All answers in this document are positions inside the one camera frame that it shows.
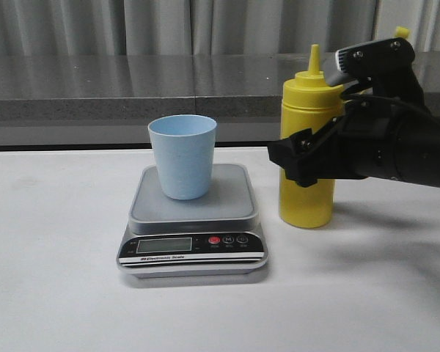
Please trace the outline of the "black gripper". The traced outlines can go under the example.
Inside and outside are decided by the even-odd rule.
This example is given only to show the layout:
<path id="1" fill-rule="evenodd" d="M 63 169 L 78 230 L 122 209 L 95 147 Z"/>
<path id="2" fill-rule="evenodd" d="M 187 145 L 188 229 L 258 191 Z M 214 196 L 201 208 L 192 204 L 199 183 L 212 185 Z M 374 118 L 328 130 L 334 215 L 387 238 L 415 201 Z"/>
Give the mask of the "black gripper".
<path id="1" fill-rule="evenodd" d="M 352 83 L 348 94 L 371 89 L 376 96 L 352 95 L 338 124 L 269 142 L 269 160 L 304 188 L 330 179 L 424 180 L 425 99 L 414 59 L 402 37 L 337 50 L 323 63 L 326 84 Z"/>

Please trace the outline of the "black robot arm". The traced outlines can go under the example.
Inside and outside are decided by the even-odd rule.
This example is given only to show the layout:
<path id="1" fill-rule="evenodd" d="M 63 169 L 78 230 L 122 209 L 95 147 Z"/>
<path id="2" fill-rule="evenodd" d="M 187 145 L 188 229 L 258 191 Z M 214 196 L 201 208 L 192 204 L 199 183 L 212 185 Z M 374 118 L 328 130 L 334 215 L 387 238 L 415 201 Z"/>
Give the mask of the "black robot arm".
<path id="1" fill-rule="evenodd" d="M 376 177 L 440 188 L 440 121 L 425 105 L 414 58 L 402 37 L 336 51 L 324 78 L 346 85 L 344 114 L 270 143 L 270 160 L 304 187 Z"/>

